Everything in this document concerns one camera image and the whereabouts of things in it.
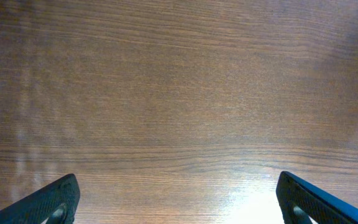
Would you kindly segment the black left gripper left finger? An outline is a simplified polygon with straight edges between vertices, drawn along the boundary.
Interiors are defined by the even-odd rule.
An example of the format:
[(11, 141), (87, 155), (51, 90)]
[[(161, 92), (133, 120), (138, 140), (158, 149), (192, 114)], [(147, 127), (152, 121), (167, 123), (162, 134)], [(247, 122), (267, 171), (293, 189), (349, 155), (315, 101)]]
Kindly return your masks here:
[(74, 174), (67, 174), (0, 210), (0, 223), (72, 224), (80, 200)]

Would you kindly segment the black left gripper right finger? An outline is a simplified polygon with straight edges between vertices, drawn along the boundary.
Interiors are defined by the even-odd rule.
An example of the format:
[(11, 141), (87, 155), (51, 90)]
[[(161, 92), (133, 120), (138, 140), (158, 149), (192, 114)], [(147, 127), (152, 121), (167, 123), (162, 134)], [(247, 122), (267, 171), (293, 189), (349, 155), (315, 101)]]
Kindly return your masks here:
[(358, 208), (288, 171), (280, 173), (276, 195), (286, 224), (358, 224)]

